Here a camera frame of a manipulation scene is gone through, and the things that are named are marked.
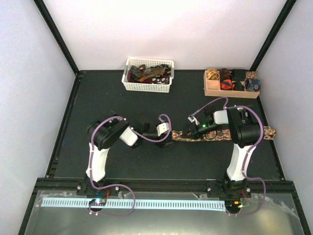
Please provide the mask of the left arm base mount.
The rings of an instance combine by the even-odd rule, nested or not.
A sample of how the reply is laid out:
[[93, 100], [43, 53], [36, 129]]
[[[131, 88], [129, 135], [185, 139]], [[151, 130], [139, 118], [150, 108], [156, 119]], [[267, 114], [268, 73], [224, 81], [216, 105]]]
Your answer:
[[104, 198], [105, 196], [117, 196], [121, 189], [121, 186], [110, 186], [106, 189], [96, 189], [92, 186], [90, 181], [83, 181], [78, 184], [76, 194], [88, 198]]

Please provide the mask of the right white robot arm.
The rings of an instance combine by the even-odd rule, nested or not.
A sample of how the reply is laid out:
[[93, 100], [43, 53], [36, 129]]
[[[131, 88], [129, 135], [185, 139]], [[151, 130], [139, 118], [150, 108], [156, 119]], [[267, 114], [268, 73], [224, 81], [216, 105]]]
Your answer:
[[213, 113], [216, 125], [228, 124], [233, 142], [230, 164], [225, 172], [222, 190], [225, 196], [234, 197], [240, 192], [240, 185], [248, 179], [247, 167], [253, 151], [264, 137], [264, 127], [255, 111], [247, 106], [233, 106]]

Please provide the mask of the paisley patterned necktie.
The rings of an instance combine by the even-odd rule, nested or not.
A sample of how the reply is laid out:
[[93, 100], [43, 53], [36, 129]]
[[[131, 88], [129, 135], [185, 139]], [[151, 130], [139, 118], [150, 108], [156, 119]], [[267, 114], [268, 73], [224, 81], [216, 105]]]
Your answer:
[[[274, 128], [264, 126], [264, 139], [273, 140], [277, 135]], [[231, 141], [231, 135], [229, 129], [215, 130], [203, 135], [202, 137], [193, 137], [191, 134], [184, 134], [182, 131], [172, 131], [172, 140], [174, 141]]]

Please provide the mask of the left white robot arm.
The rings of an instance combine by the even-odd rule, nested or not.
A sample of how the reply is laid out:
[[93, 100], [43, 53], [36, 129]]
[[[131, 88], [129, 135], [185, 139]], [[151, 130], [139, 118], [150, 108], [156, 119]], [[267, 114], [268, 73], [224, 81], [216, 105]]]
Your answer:
[[100, 195], [105, 190], [101, 181], [106, 176], [106, 161], [109, 150], [118, 141], [123, 141], [132, 149], [138, 148], [143, 141], [165, 146], [172, 136], [172, 124], [168, 115], [158, 117], [159, 124], [150, 131], [150, 123], [145, 123], [141, 130], [135, 130], [126, 118], [114, 111], [109, 111], [105, 120], [97, 120], [87, 130], [89, 140], [89, 163], [86, 175], [91, 179], [88, 190], [93, 195]]

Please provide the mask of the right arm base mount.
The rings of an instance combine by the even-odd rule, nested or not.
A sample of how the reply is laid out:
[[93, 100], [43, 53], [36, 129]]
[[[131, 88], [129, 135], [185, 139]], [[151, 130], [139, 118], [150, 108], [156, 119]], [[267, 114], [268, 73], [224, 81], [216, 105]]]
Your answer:
[[247, 181], [209, 181], [206, 183], [207, 193], [212, 197], [238, 199], [250, 198], [251, 193], [247, 191]]

